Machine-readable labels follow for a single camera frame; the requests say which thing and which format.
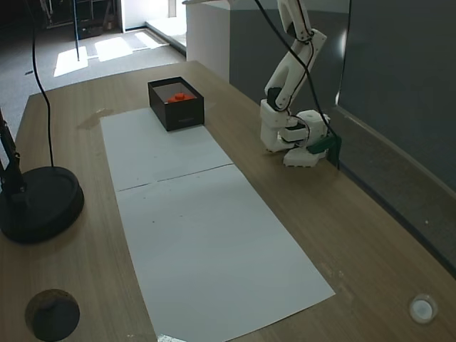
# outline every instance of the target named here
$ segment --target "white paper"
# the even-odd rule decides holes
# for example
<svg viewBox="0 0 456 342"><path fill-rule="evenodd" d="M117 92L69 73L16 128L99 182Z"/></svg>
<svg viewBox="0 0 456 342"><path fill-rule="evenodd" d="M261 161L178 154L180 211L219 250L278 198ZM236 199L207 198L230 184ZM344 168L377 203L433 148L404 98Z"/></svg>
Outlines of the white paper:
<svg viewBox="0 0 456 342"><path fill-rule="evenodd" d="M223 342L334 295L204 127L167 133L143 109L102 129L157 335Z"/></svg>
<svg viewBox="0 0 456 342"><path fill-rule="evenodd" d="M117 196L157 333L223 342L333 295L233 165Z"/></svg>
<svg viewBox="0 0 456 342"><path fill-rule="evenodd" d="M158 340L158 342L185 342L182 340L178 340L177 338L173 338L171 336L166 336L166 335L159 335L157 340Z"/></svg>
<svg viewBox="0 0 456 342"><path fill-rule="evenodd" d="M150 108L101 119L116 191L232 163L204 126L167 132Z"/></svg>

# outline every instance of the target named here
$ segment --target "wooden table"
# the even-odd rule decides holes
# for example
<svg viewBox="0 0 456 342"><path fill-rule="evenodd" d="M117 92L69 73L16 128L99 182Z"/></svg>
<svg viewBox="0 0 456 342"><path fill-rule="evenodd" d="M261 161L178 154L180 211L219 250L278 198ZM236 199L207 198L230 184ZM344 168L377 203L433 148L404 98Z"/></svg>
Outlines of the wooden table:
<svg viewBox="0 0 456 342"><path fill-rule="evenodd" d="M32 296L63 289L81 308L66 341L156 341L130 259L99 118L148 107L148 81L182 76L204 97L207 129L245 174L336 295L239 342L456 341L456 282L389 214L326 161L287 168L259 139L259 106L196 62L123 73L52 90L56 164L78 176L85 209L49 242L0 237L0 341L35 341ZM119 132L120 139L128 139ZM46 107L28 100L17 135L23 171L49 163ZM412 321L410 301L432 295L439 314Z"/></svg>

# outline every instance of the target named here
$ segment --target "lamp base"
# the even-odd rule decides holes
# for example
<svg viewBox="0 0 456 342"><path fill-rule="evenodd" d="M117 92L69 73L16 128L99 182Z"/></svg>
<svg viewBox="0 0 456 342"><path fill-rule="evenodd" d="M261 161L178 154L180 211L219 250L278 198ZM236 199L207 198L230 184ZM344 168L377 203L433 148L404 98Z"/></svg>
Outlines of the lamp base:
<svg viewBox="0 0 456 342"><path fill-rule="evenodd" d="M84 206L76 176L62 167L40 167L24 173L27 190L12 204L0 193L0 229L11 240L33 244L69 228Z"/></svg>

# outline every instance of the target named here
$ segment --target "black round object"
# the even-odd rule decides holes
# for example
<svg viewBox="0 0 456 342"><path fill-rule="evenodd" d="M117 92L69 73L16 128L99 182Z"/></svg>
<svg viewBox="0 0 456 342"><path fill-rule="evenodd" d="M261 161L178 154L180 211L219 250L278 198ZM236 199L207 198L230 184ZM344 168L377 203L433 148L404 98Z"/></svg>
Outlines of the black round object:
<svg viewBox="0 0 456 342"><path fill-rule="evenodd" d="M26 324L42 341L61 341L71 335L81 313L76 300L58 289L46 290L34 296L26 308Z"/></svg>
<svg viewBox="0 0 456 342"><path fill-rule="evenodd" d="M40 167L24 173L24 205L0 194L0 229L11 240L41 242L69 228L84 206L76 176L62 167Z"/></svg>

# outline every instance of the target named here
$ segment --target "robotic arm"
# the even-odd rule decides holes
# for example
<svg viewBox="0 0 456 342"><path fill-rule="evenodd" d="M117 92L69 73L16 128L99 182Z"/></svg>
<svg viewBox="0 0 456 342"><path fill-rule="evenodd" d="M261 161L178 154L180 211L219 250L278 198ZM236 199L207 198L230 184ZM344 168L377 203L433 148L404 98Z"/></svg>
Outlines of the robotic arm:
<svg viewBox="0 0 456 342"><path fill-rule="evenodd" d="M326 36L311 27L303 0L277 1L282 26L295 38L291 48L311 70ZM184 4L201 2L207 0L188 0ZM288 150L284 157L287 166L313 167L327 153L327 150L309 152L307 148L328 135L321 115L315 110L293 115L290 110L306 79L306 70L288 52L264 89L266 99L261 100L261 141L271 152Z"/></svg>

